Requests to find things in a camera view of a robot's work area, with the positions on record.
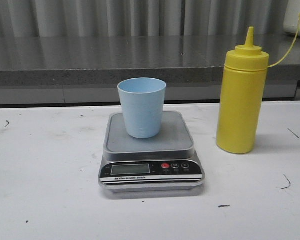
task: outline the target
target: white table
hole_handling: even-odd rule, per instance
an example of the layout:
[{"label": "white table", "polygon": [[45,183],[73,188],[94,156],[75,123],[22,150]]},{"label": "white table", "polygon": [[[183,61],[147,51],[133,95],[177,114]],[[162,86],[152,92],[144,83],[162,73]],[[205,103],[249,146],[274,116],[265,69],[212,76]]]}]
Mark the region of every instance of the white table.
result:
[{"label": "white table", "polygon": [[300,239],[300,102],[264,102],[243,155],[215,144],[218,104],[164,108],[187,123],[203,187],[103,191],[106,126],[119,106],[0,109],[0,240]]}]

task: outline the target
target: bottle cap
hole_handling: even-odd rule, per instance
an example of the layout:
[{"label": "bottle cap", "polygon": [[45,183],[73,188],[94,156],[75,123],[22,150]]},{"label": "bottle cap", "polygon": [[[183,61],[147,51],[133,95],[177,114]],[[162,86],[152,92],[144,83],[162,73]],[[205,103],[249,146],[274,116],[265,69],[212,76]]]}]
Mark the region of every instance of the bottle cap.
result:
[{"label": "bottle cap", "polygon": [[254,46],[254,27],[250,26],[245,44],[228,51],[225,58],[227,68],[238,71],[263,71],[268,68],[269,54],[260,46]]}]

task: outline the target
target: scale display screen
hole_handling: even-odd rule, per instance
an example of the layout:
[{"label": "scale display screen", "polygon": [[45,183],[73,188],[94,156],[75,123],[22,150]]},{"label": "scale display screen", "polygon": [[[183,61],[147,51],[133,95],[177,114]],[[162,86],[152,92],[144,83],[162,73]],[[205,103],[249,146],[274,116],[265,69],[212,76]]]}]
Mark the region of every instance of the scale display screen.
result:
[{"label": "scale display screen", "polygon": [[149,174],[149,164],[125,164],[113,165],[111,175],[124,175],[124,174]]}]

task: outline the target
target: red button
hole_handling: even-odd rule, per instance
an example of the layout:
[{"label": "red button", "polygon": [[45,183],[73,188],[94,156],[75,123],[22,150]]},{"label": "red button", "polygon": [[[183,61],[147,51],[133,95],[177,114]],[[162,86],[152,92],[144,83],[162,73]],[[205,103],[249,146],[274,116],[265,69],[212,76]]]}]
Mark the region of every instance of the red button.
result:
[{"label": "red button", "polygon": [[161,164],[161,167],[162,167],[163,169],[168,169],[168,168],[170,168],[170,165],[169,165],[169,163],[162,163],[162,164]]}]

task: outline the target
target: squeeze bottle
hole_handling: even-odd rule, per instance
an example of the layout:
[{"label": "squeeze bottle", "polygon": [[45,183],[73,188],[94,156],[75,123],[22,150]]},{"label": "squeeze bottle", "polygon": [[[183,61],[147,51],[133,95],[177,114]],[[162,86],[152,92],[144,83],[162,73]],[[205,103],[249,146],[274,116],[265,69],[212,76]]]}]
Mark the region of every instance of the squeeze bottle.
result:
[{"label": "squeeze bottle", "polygon": [[216,144],[234,154],[250,152],[255,145],[259,113],[264,94],[268,68],[281,63],[293,48],[277,63],[268,66],[269,54],[254,45],[254,28],[249,27],[245,44],[228,51],[225,58],[220,97]]}]

